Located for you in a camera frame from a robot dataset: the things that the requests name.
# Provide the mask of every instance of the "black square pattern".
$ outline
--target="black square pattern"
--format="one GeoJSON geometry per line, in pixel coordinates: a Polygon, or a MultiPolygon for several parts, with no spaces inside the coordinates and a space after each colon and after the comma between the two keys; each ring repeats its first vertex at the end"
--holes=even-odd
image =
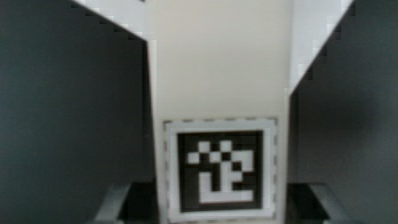
{"type": "Polygon", "coordinates": [[[181,212],[261,208],[263,131],[180,133],[178,163],[181,212]]]}

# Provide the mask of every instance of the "white border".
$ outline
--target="white border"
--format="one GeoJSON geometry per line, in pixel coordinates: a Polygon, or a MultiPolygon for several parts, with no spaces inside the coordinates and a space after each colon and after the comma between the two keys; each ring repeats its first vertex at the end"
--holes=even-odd
{"type": "Polygon", "coordinates": [[[212,120],[165,122],[165,161],[167,167],[167,198],[171,223],[201,220],[244,218],[272,218],[276,212],[276,119],[212,120]],[[178,134],[212,131],[263,131],[263,208],[206,212],[181,212],[180,209],[180,172],[178,172],[178,134]]]}

